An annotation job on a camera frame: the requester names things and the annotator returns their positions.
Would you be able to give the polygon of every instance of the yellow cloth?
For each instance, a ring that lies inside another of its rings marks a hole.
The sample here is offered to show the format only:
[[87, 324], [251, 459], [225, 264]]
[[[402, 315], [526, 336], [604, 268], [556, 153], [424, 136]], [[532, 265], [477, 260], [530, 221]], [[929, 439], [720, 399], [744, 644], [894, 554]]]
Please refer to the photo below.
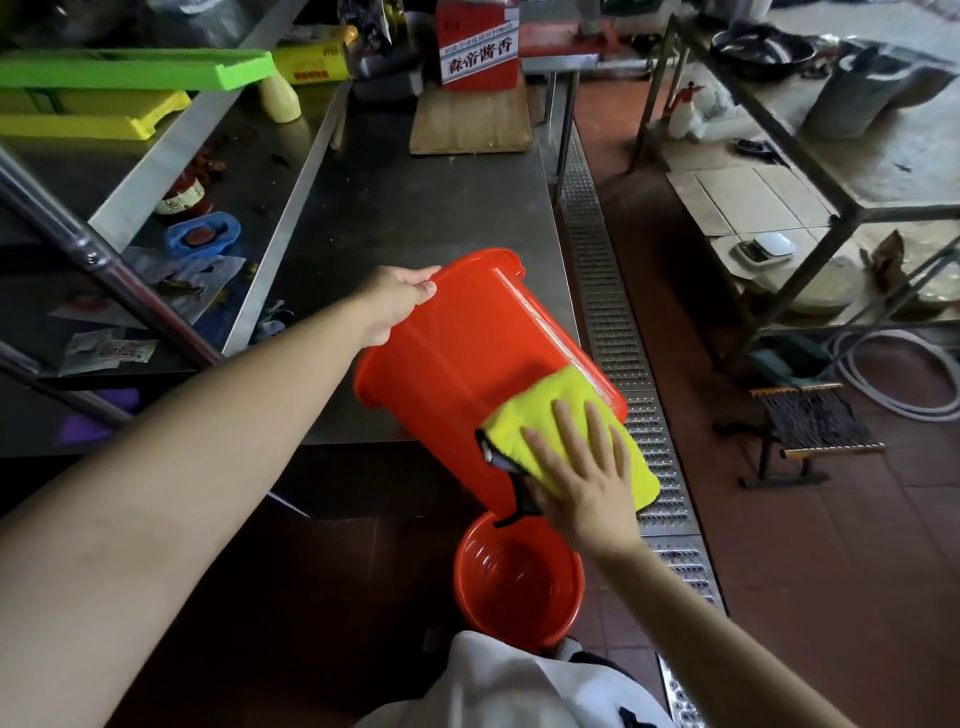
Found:
[[584, 404], [588, 400], [596, 403], [604, 423], [612, 425], [620, 432], [630, 450], [630, 484], [634, 493], [634, 509], [638, 511], [652, 503], [660, 494], [660, 482], [647, 468], [643, 453], [627, 432], [627, 428], [617, 421], [610, 406], [600, 399], [587, 378], [572, 364], [554, 375], [544, 377], [530, 389], [501, 404], [483, 423], [482, 429], [495, 448], [559, 497], [560, 489], [557, 484], [543, 471], [520, 436], [522, 426], [531, 427], [540, 432], [553, 449], [565, 455], [560, 431], [553, 419], [553, 400], [566, 402], [577, 429], [585, 439], [588, 437], [588, 429]]

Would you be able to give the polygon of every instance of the metal stool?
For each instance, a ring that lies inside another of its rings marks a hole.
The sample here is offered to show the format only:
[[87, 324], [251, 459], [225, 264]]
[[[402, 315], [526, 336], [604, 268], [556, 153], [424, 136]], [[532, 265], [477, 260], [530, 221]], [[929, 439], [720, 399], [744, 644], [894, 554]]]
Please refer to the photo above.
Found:
[[[822, 483], [829, 480], [829, 475], [813, 469], [814, 456], [882, 452], [883, 444], [856, 419], [850, 403], [841, 395], [842, 386], [832, 382], [753, 389], [751, 396], [763, 402], [766, 412], [762, 425], [741, 421], [714, 423], [718, 434], [747, 432], [762, 440], [756, 477], [741, 477], [740, 485], [765, 488]], [[774, 443], [781, 445], [780, 457], [802, 461], [799, 473], [770, 474], [770, 452]]]

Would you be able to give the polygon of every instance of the floor drain grate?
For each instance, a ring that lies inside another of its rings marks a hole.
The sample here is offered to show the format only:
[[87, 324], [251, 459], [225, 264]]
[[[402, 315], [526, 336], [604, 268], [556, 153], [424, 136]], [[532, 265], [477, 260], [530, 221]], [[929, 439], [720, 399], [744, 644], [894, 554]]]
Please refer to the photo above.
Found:
[[[575, 125], [560, 205], [590, 351], [627, 399], [627, 429], [660, 481], [660, 496], [636, 517], [643, 538], [690, 588], [723, 609]], [[702, 728], [700, 714], [662, 658], [660, 674], [674, 722]]]

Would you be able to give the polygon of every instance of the yellow tray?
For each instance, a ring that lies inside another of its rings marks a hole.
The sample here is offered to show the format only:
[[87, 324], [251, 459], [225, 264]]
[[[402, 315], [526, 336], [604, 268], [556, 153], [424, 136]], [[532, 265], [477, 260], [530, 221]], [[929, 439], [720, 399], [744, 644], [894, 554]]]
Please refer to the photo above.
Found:
[[160, 119], [190, 106], [185, 91], [0, 90], [0, 136], [149, 139]]

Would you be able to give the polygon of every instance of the black pan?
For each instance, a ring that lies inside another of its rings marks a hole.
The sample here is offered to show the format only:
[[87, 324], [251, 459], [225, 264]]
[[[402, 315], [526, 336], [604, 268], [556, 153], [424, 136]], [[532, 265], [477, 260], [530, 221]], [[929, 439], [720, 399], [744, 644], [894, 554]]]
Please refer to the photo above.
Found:
[[782, 81], [803, 71], [813, 61], [816, 49], [805, 37], [772, 25], [748, 25], [714, 36], [710, 54], [740, 78]]

